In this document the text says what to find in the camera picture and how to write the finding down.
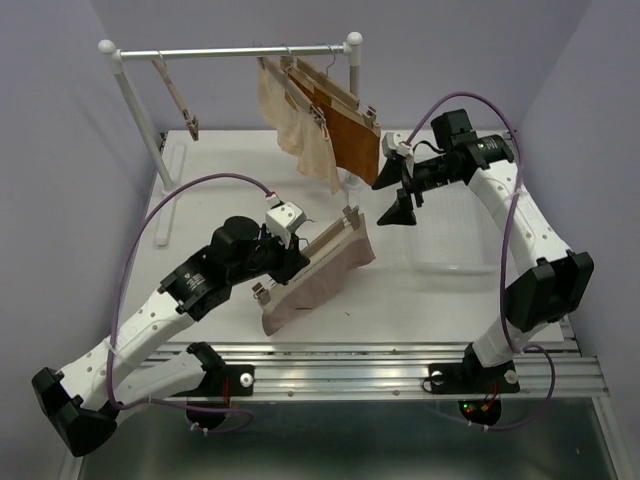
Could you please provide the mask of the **pink underwear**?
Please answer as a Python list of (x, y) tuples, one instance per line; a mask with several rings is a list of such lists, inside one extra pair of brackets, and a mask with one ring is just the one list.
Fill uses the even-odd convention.
[(338, 233), (323, 232), (311, 244), (311, 263), (286, 285), (274, 284), (257, 296), (262, 328), (271, 337), (293, 320), (334, 298), (348, 274), (375, 259), (365, 223)]

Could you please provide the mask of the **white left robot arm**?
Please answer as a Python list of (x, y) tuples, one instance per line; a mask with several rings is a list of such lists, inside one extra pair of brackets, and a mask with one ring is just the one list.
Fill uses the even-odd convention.
[(299, 247), (303, 213), (286, 206), (264, 224), (228, 218), (209, 244), (176, 267), (118, 332), (59, 370), (43, 368), (31, 380), (40, 408), (75, 457), (102, 446), (137, 406), (168, 404), (179, 393), (247, 396), (241, 376), (252, 367), (229, 367), (207, 343), (190, 344), (176, 358), (138, 371), (166, 341), (228, 301), (234, 286), (268, 275), (287, 284), (310, 260)]

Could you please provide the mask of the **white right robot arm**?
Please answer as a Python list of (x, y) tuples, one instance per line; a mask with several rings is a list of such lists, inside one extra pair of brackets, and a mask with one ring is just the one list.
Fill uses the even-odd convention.
[(415, 160), (406, 136), (384, 135), (386, 162), (373, 187), (397, 190), (378, 225), (416, 225), (415, 210), (425, 192), (462, 182), (502, 231), (501, 256), (514, 260), (518, 276), (503, 282), (498, 318), (466, 347), (462, 360), (430, 365), (423, 385), (435, 395), (517, 393), (515, 357), (541, 352), (532, 338), (577, 309), (594, 261), (587, 252), (575, 252), (549, 225), (502, 136), (478, 135), (463, 109), (439, 115), (431, 127), (439, 154), (423, 161)]

